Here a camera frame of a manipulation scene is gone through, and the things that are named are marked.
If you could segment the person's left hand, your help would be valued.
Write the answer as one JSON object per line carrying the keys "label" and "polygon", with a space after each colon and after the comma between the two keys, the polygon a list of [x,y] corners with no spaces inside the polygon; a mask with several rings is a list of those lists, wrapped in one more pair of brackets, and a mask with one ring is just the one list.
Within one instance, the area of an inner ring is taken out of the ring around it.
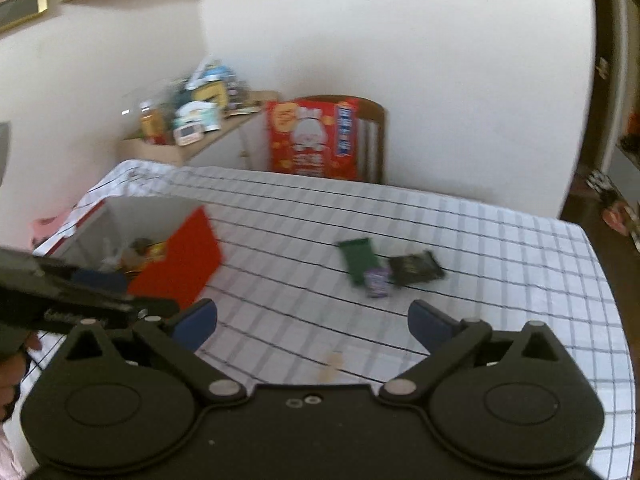
{"label": "person's left hand", "polygon": [[21,395],[21,382],[30,365],[29,350],[40,350],[42,344],[37,333],[30,333],[18,351],[1,361],[0,368],[0,416],[6,422],[11,418]]}

